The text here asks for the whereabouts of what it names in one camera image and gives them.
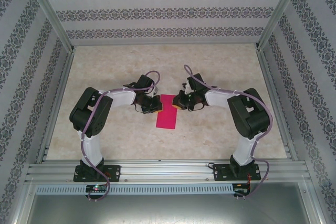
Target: marble floor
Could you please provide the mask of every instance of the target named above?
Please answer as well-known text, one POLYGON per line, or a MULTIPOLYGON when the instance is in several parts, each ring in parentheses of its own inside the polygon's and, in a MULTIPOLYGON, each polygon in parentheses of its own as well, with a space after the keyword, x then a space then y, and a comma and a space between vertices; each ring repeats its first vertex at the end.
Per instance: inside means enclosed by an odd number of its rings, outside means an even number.
MULTIPOLYGON (((78 47, 47 159, 81 159, 80 139, 69 114, 85 88, 119 88, 137 81, 141 74, 157 70, 161 74, 159 94, 178 94, 188 77, 184 64, 212 86, 231 90, 255 88, 271 108, 252 44, 78 47)), ((157 114, 137 113, 134 106, 111 110, 101 132, 104 158, 229 158, 238 142, 229 109, 209 106, 197 112, 178 110, 174 130, 156 128, 156 117, 157 114)), ((256 157, 286 158, 276 123, 258 144, 256 157)))

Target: enclosure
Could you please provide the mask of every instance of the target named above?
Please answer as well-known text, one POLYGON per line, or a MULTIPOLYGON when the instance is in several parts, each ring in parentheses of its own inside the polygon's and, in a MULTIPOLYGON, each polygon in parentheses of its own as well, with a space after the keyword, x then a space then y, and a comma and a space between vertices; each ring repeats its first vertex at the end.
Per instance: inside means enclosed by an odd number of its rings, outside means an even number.
POLYGON ((335 14, 336 0, 0 0, 0 223, 336 223, 335 14), (228 109, 179 110, 168 130, 121 106, 100 135, 118 182, 89 202, 69 121, 84 90, 157 70, 158 94, 177 95, 184 64, 270 108, 258 192, 233 197, 247 180, 209 169, 238 145, 228 109))

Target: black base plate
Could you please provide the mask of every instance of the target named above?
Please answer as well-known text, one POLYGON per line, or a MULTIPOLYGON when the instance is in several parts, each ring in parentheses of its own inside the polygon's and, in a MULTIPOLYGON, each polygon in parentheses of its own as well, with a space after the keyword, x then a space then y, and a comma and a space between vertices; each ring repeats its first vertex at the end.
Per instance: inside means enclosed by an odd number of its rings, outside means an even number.
MULTIPOLYGON (((120 165, 104 165, 103 172, 109 178, 110 182, 119 182, 120 178, 120 165)), ((74 174, 74 182, 105 182, 106 179, 100 176, 98 180, 93 179, 91 176, 83 171, 82 166, 77 165, 74 174)))
POLYGON ((215 181, 234 181, 234 180, 247 180, 247 175, 250 174, 251 180, 261 180, 259 166, 257 164, 251 165, 251 169, 235 177, 230 170, 230 164, 215 164, 213 166, 215 181))

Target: magenta rectangle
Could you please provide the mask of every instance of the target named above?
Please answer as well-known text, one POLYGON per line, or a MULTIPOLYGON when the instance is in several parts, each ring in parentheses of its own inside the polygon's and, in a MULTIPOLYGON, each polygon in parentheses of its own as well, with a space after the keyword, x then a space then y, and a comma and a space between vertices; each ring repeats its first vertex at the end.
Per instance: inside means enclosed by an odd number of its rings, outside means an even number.
POLYGON ((164 129, 175 129, 177 108, 173 107, 173 94, 160 95, 160 101, 162 102, 162 111, 158 113, 156 119, 156 127, 164 129))

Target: wall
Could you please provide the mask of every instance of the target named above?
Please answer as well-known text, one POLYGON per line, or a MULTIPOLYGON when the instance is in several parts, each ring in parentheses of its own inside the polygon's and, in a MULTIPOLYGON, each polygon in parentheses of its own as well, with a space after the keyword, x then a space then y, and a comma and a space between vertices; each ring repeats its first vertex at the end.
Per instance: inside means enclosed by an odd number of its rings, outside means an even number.
POLYGON ((74 45, 257 42, 279 0, 50 0, 74 45))
POLYGON ((67 59, 37 0, 0 0, 0 223, 34 163, 67 59))
POLYGON ((264 48, 288 129, 336 222, 336 2, 291 0, 264 48))

